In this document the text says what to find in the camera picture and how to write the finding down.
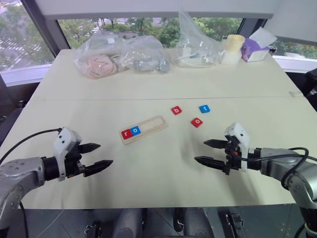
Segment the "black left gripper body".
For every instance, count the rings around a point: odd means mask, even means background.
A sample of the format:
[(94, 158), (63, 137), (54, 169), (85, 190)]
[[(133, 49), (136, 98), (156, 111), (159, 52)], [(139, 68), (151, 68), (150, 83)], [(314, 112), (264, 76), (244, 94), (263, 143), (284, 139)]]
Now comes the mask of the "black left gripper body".
[(66, 154), (64, 164), (67, 178), (84, 174), (85, 166), (80, 162), (83, 153), (84, 145), (76, 145)]

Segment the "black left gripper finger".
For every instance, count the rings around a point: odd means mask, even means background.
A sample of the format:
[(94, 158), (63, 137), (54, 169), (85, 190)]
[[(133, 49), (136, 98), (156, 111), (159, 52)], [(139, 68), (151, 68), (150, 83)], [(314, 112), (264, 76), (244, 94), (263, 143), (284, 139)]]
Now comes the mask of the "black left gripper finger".
[(96, 144), (96, 143), (81, 144), (80, 145), (80, 153), (81, 154), (90, 153), (98, 148), (100, 148), (100, 145)]
[(101, 160), (95, 162), (93, 165), (87, 166), (83, 170), (83, 176), (88, 177), (97, 174), (106, 168), (108, 168), (113, 163), (113, 160)]

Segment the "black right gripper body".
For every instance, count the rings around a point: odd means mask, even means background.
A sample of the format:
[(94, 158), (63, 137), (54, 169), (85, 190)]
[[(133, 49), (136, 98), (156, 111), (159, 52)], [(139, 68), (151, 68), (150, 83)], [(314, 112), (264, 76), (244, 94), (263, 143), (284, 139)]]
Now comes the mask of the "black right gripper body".
[(239, 170), (241, 169), (241, 152), (239, 147), (239, 141), (236, 138), (230, 139), (226, 144), (224, 149), (226, 153), (226, 165), (224, 173), (226, 175), (230, 174), (230, 170)]

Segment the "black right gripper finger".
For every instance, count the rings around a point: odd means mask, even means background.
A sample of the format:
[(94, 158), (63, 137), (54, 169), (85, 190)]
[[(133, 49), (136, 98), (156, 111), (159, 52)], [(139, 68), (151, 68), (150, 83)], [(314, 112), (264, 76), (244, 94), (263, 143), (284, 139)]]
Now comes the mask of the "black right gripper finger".
[(225, 149), (227, 145), (227, 141), (225, 140), (218, 140), (218, 139), (210, 139), (204, 141), (204, 144), (216, 149)]
[(226, 164), (224, 163), (224, 161), (215, 160), (213, 157), (197, 156), (194, 159), (201, 165), (206, 166), (208, 168), (224, 171), (226, 167)]

